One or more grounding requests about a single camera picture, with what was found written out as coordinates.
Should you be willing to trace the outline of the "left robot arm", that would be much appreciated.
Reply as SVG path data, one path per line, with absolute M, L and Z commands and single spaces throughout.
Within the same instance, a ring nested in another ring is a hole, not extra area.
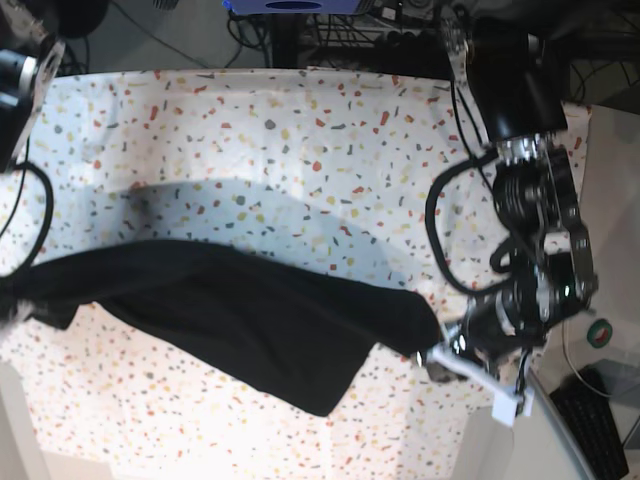
M 448 328 L 429 358 L 491 363 L 544 346 L 558 324 L 586 311 L 598 288 L 589 232 L 578 206 L 567 150 L 555 143 L 567 129 L 544 58 L 554 43 L 570 43 L 587 20 L 584 6 L 522 19 L 473 17 L 460 4 L 438 6 L 435 22 L 446 50 L 453 90 L 467 88 L 483 128 L 481 153 L 444 171 L 425 204 L 425 228 L 446 281 L 468 296 L 464 317 Z M 435 210 L 455 177 L 494 164 L 487 186 L 507 238 L 491 256 L 498 283 L 473 289 L 452 273 Z

